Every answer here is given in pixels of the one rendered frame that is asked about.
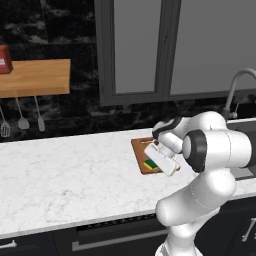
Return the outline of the wooden wall shelf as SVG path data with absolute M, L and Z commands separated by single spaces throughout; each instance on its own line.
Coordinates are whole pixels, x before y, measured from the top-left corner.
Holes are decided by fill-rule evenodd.
M 10 74 L 0 74 L 0 98 L 70 93 L 69 59 L 13 61 Z

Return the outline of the red box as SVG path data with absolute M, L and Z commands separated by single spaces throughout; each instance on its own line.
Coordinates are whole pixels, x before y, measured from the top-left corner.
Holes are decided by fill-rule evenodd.
M 0 74 L 9 74 L 13 70 L 8 47 L 0 46 Z

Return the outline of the grey hanging spatula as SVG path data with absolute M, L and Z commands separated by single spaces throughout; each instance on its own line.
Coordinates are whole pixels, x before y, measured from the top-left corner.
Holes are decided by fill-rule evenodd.
M 34 96 L 34 100 L 35 100 L 35 104 L 36 104 L 36 108 L 37 108 L 37 113 L 38 113 L 38 119 L 37 119 L 37 122 L 38 122 L 38 128 L 39 128 L 39 131 L 41 132 L 44 132 L 45 131 L 45 123 L 44 123 L 44 120 L 41 116 L 41 113 L 40 113 L 40 109 L 39 109 L 39 105 L 38 105 L 38 101 L 37 101 L 37 97 Z

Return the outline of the black dishwasher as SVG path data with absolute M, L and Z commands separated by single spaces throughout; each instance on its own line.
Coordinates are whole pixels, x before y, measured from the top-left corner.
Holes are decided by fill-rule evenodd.
M 166 236 L 155 214 L 53 232 L 59 256 L 154 256 Z

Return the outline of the grey slotted spatula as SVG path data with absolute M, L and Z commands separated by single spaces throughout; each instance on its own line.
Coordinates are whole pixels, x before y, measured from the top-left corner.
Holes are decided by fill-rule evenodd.
M 3 114 L 3 111 L 2 111 L 2 108 L 0 106 L 0 114 L 2 116 L 2 119 L 3 119 L 3 122 L 2 124 L 0 125 L 0 130 L 1 130 L 1 136 L 3 138 L 7 138 L 10 136 L 11 134 L 11 129 L 10 129 L 10 125 L 7 123 L 7 121 L 5 120 L 5 117 L 4 117 L 4 114 Z

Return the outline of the grey hanging spoon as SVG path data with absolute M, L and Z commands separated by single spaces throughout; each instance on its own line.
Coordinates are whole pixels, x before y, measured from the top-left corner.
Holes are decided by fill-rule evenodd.
M 18 98 L 15 98 L 15 100 L 16 100 L 17 106 L 19 107 L 20 104 L 19 104 Z M 29 129 L 29 128 L 30 128 L 29 121 L 23 116 L 20 107 L 18 108 L 18 110 L 19 110 L 19 114 L 20 114 L 20 119 L 18 120 L 18 127 L 19 127 L 21 130 Z

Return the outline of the grey curved tap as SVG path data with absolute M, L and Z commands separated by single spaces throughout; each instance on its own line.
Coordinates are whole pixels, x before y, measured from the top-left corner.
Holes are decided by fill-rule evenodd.
M 235 117 L 235 114 L 232 114 L 230 112 L 230 106 L 231 106 L 231 102 L 232 102 L 232 99 L 233 99 L 233 96 L 234 96 L 234 93 L 235 93 L 236 85 L 237 85 L 240 77 L 244 74 L 249 74 L 256 80 L 256 71 L 254 69 L 251 69 L 251 68 L 244 68 L 244 69 L 238 71 L 235 74 L 235 76 L 232 79 L 232 83 L 231 83 L 231 86 L 230 86 L 230 90 L 229 90 L 229 93 L 228 93 L 226 104 L 225 104 L 225 106 L 223 108 L 223 111 L 222 111 L 222 116 L 224 117 L 225 120 L 228 120 L 231 117 Z

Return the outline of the steel sink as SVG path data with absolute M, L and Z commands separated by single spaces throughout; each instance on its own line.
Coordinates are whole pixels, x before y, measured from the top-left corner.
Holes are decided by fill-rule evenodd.
M 232 167 L 231 173 L 237 181 L 256 178 L 256 118 L 232 120 L 227 127 L 249 136 L 252 143 L 252 159 L 245 168 Z

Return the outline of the yellow and green sponge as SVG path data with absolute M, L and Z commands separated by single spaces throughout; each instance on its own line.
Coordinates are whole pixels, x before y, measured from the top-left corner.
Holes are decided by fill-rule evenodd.
M 147 159 L 143 162 L 143 164 L 151 171 L 159 170 L 159 167 L 154 163 L 153 160 Z

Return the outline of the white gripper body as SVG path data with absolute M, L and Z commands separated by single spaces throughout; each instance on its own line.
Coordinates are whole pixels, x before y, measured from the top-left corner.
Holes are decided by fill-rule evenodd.
M 167 175 L 172 176 L 177 163 L 173 158 L 161 154 L 155 144 L 149 144 L 144 153 Z

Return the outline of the brown wooden cutting board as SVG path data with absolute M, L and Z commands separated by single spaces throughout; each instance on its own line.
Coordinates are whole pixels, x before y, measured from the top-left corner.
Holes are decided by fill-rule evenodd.
M 143 162 L 147 159 L 150 159 L 145 153 L 144 150 L 149 144 L 155 144 L 159 150 L 159 152 L 165 156 L 168 156 L 169 158 L 173 158 L 174 161 L 177 163 L 177 167 L 175 171 L 178 171 L 181 166 L 178 163 L 178 161 L 175 159 L 175 153 L 168 149 L 163 144 L 156 144 L 154 142 L 154 139 L 152 137 L 146 137 L 146 138 L 138 138 L 138 139 L 132 139 L 131 144 L 134 150 L 134 154 L 136 156 L 136 160 L 138 162 L 140 171 L 142 174 L 153 174 L 153 173 L 161 173 L 163 172 L 160 168 L 159 170 L 149 170 Z

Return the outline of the dark cupboard door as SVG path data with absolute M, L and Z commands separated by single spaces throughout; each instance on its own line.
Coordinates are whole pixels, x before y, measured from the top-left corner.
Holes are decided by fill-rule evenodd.
M 256 224 L 242 242 L 254 217 L 256 196 L 228 201 L 197 232 L 195 245 L 203 256 L 256 256 Z

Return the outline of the dark drawer front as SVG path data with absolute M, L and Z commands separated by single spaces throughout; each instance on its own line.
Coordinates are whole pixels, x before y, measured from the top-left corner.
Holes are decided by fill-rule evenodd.
M 0 256 L 58 256 L 50 232 L 0 239 L 0 245 L 15 240 L 17 247 L 1 249 Z

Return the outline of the grey framed window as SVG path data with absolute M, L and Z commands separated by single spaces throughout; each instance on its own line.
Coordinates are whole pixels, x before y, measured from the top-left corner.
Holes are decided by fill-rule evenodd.
M 94 0 L 100 103 L 225 97 L 256 71 L 256 0 Z M 256 94 L 240 77 L 235 94 Z

